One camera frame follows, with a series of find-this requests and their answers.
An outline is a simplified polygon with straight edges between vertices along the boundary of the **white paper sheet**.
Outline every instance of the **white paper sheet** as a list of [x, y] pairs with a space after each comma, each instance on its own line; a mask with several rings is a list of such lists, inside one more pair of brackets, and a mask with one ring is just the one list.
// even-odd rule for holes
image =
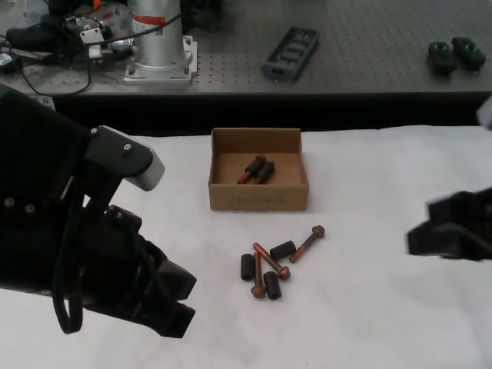
[[[210, 137], [144, 138], [166, 166], [145, 193], [124, 183], [113, 203], [140, 215], [141, 233], [198, 283], [182, 340], [85, 311], [65, 336], [49, 298], [0, 290], [0, 367], [50, 369], [492, 367], [492, 262], [406, 253], [425, 202], [492, 186], [492, 133], [406, 127], [303, 134], [308, 211], [208, 207]], [[327, 237], [255, 300], [239, 278], [243, 253]], [[269, 267], [264, 264], [264, 271]]]

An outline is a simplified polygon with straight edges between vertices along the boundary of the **black cable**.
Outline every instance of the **black cable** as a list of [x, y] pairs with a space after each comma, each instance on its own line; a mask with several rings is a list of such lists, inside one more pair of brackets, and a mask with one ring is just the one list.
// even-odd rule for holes
[[[58, 323], [66, 334], [80, 331], [83, 321], [80, 274], [77, 267], [73, 268], [71, 252], [77, 242], [78, 227], [84, 204], [84, 192], [77, 178], [74, 178], [72, 185], [70, 208], [61, 239], [60, 250], [55, 262], [52, 285], [53, 307], [55, 308]], [[70, 315], [68, 315], [65, 306], [65, 292], [68, 292]]]
[[[87, 84], [83, 87], [83, 88], [80, 88], [79, 90], [77, 91], [73, 91], [73, 92], [70, 92], [68, 94], [46, 94], [44, 92], [40, 92], [38, 90], [36, 90], [36, 88], [32, 85], [32, 83], [28, 80], [27, 76], [24, 74], [24, 71], [22, 71], [22, 68], [20, 68], [18, 65], [15, 65], [17, 71], [21, 74], [21, 76], [24, 78], [25, 80], [25, 83], [27, 83], [27, 85], [29, 86], [29, 88], [37, 95], [41, 95], [41, 96], [48, 96], [48, 97], [51, 97], [51, 98], [55, 98], [55, 97], [60, 97], [60, 96], [71, 96], [71, 95], [76, 95], [76, 94], [79, 94], [83, 91], [86, 91], [90, 86], [91, 86], [91, 83], [92, 83], [92, 78], [91, 78], [91, 62], [93, 61], [97, 61], [97, 60], [105, 60], [104, 58], [103, 59], [96, 59], [96, 60], [92, 60], [89, 58], [89, 54], [88, 54], [88, 47], [89, 46], [96, 46], [96, 45], [108, 45], [108, 44], [111, 44], [112, 42], [116, 42], [116, 41], [124, 41], [124, 40], [128, 40], [130, 38], [137, 38], [137, 37], [141, 37], [141, 36], [145, 36], [145, 35], [149, 35], [153, 32], [156, 32], [156, 31], [159, 31], [169, 25], [171, 25], [172, 23], [176, 22], [179, 18], [181, 18], [181, 13], [176, 15], [175, 17], [169, 19], [167, 22], [163, 23], [162, 25], [158, 25], [154, 28], [150, 28], [146, 31], [143, 31], [143, 32], [138, 32], [138, 33], [135, 33], [133, 35], [128, 35], [128, 36], [122, 36], [122, 37], [117, 37], [117, 38], [111, 38], [109, 40], [105, 40], [105, 41], [101, 41], [101, 42], [92, 42], [90, 44], [84, 44], [81, 40], [80, 42], [84, 45], [84, 49], [85, 49], [85, 52], [87, 54], [87, 77], [88, 77], [88, 80], [87, 80]], [[55, 26], [57, 27], [58, 29], [61, 29], [62, 27], [59, 27], [57, 25], [51, 25], [51, 26]], [[62, 33], [64, 34], [68, 34], [65, 30], [61, 30]], [[76, 41], [79, 41], [78, 39], [76, 39], [75, 37], [73, 37], [72, 35], [69, 35], [69, 37], [71, 39], [75, 39]], [[10, 44], [10, 49], [9, 49], [9, 54], [12, 53], [12, 48], [14, 48], [14, 46], [12, 44]]]
[[137, 38], [137, 37], [141, 37], [141, 36], [145, 36], [145, 35], [149, 35], [153, 32], [156, 32], [156, 31], [159, 31], [163, 28], [166, 28], [167, 26], [173, 24], [174, 22], [176, 22], [179, 18], [181, 18], [181, 13], [179, 13], [178, 15], [174, 16], [173, 18], [169, 19], [167, 22], [161, 24], [161, 25], [157, 25], [153, 28], [150, 28], [146, 31], [142, 31], [142, 32], [138, 32], [138, 33], [134, 33], [133, 35], [128, 35], [128, 36], [122, 36], [122, 37], [117, 37], [117, 38], [110, 38], [109, 40], [105, 40], [105, 41], [99, 41], [99, 42], [91, 42], [90, 44], [85, 44], [86, 46], [96, 46], [96, 45], [108, 45], [108, 44], [111, 44], [112, 42], [116, 42], [116, 41], [124, 41], [124, 40], [129, 40], [130, 38]]
[[[27, 27], [26, 29], [38, 27], [39, 25], [47, 25], [47, 26], [51, 26], [51, 27], [56, 27], [58, 30], [61, 31], [61, 33], [67, 35], [72, 42], [75, 40], [76, 42], [80, 43], [84, 47], [85, 53], [87, 54], [87, 58], [89, 59], [89, 51], [88, 51], [87, 46], [84, 45], [84, 42], [82, 42], [82, 40], [79, 40], [79, 39], [75, 38], [74, 36], [70, 35], [69, 33], [67, 33], [66, 30], [64, 30], [63, 27], [60, 27], [59, 25], [54, 25], [54, 24], [37, 24], [37, 25], [32, 25], [31, 27]], [[15, 46], [13, 44], [10, 44], [10, 47], [9, 47], [9, 50], [8, 50], [8, 54], [9, 55], [12, 54], [12, 49], [13, 48], [15, 48]], [[21, 74], [21, 76], [24, 78], [24, 81], [25, 81], [25, 83], [27, 83], [27, 85], [29, 86], [29, 88], [35, 94], [40, 95], [40, 96], [48, 96], [49, 98], [57, 98], [57, 97], [60, 97], [60, 96], [76, 95], [76, 94], [79, 94], [79, 93], [87, 90], [91, 86], [91, 83], [92, 83], [91, 62], [89, 60], [87, 61], [87, 84], [84, 87], [78, 89], [77, 91], [69, 92], [68, 94], [47, 94], [47, 93], [38, 91], [32, 85], [32, 83], [28, 80], [27, 76], [25, 75], [24, 71], [22, 70], [22, 67], [19, 67], [17, 64], [14, 64], [14, 65], [15, 65], [16, 71], [18, 71]]]

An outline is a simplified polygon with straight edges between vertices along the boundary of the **black rubber spacer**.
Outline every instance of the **black rubber spacer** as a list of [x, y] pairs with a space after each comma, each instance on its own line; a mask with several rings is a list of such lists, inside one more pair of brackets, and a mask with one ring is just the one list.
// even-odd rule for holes
[[241, 279], [243, 281], [254, 280], [254, 256], [251, 254], [241, 256]]
[[287, 241], [284, 244], [279, 244], [276, 248], [270, 250], [270, 255], [275, 260], [281, 260], [287, 256], [291, 256], [296, 251], [295, 244], [292, 241]]
[[249, 171], [251, 173], [251, 177], [255, 178], [258, 172], [263, 168], [266, 161], [267, 159], [265, 156], [259, 155], [249, 164], [249, 166], [246, 167], [245, 171]]
[[270, 300], [277, 300], [282, 296], [282, 291], [280, 291], [280, 285], [278, 284], [277, 273], [268, 271], [263, 274], [263, 280]]
[[273, 161], [266, 161], [263, 165], [263, 168], [258, 172], [257, 177], [261, 178], [262, 182], [266, 182], [268, 180], [268, 177], [271, 176], [274, 170], [275, 163]]

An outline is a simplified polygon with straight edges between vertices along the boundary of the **black parts tray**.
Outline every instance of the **black parts tray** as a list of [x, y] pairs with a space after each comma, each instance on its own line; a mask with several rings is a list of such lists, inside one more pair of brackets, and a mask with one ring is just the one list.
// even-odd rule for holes
[[295, 80], [308, 61], [319, 38], [320, 32], [318, 31], [291, 27], [261, 66], [261, 71], [266, 77], [276, 80]]

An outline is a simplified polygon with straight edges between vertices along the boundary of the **open cardboard box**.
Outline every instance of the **open cardboard box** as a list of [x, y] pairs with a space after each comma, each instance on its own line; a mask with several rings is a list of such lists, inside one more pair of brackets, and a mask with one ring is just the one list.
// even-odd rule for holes
[[[257, 155], [274, 161], [275, 172], [265, 184], [238, 184]], [[309, 182], [302, 164], [301, 130], [214, 129], [208, 191], [212, 210], [306, 210]]]

